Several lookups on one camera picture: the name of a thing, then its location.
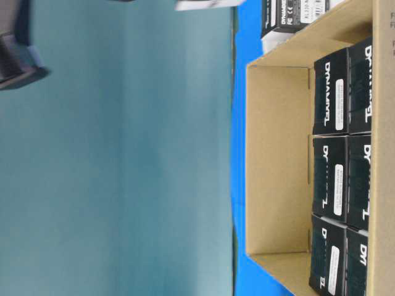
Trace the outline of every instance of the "teal surface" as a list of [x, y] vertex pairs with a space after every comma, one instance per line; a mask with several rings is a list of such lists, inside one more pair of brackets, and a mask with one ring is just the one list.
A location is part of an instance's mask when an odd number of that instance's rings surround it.
[[0, 92], [0, 295], [231, 295], [230, 10], [34, 17], [52, 75]]

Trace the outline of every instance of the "blue surface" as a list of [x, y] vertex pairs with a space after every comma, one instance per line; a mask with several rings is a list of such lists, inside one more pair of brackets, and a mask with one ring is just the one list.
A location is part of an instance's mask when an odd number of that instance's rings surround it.
[[231, 200], [238, 237], [236, 296], [289, 296], [283, 286], [245, 254], [245, 101], [246, 65], [262, 55], [260, 41], [262, 0], [247, 0], [238, 7], [236, 76], [231, 122]]

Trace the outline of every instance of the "cardboard box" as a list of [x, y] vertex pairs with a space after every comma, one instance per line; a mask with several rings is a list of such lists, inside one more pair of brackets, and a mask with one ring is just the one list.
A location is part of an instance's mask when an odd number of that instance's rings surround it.
[[245, 0], [178, 0], [176, 10], [193, 10], [237, 6]]
[[315, 120], [313, 134], [348, 133], [348, 49], [314, 63]]
[[247, 67], [246, 253], [294, 295], [317, 294], [308, 285], [314, 62], [372, 33], [367, 295], [393, 295], [395, 1], [345, 0]]
[[347, 226], [312, 216], [312, 256], [309, 284], [322, 296], [343, 296], [346, 279]]
[[348, 136], [341, 136], [313, 140], [313, 212], [343, 223], [347, 221], [348, 139]]
[[349, 48], [350, 134], [372, 130], [373, 48], [372, 37]]
[[370, 135], [349, 137], [349, 201], [347, 224], [368, 230], [370, 214]]
[[368, 232], [347, 229], [346, 295], [366, 296]]

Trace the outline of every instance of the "cardboard box flap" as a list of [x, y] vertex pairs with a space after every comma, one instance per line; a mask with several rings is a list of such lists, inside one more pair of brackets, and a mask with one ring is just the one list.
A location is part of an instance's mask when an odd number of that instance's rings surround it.
[[257, 255], [252, 259], [293, 294], [317, 296], [308, 285], [310, 253]]
[[394, 295], [395, 1], [374, 0], [368, 296]]
[[338, 49], [372, 35], [372, 0], [346, 0], [251, 65], [312, 67]]
[[306, 252], [312, 206], [309, 71], [249, 67], [247, 97], [247, 253]]

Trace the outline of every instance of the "barcode label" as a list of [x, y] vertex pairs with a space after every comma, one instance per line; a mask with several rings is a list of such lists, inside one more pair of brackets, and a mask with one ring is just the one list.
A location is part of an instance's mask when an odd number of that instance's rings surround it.
[[325, 13], [325, 0], [315, 0], [315, 18]]
[[301, 23], [312, 23], [325, 13], [326, 0], [301, 0]]

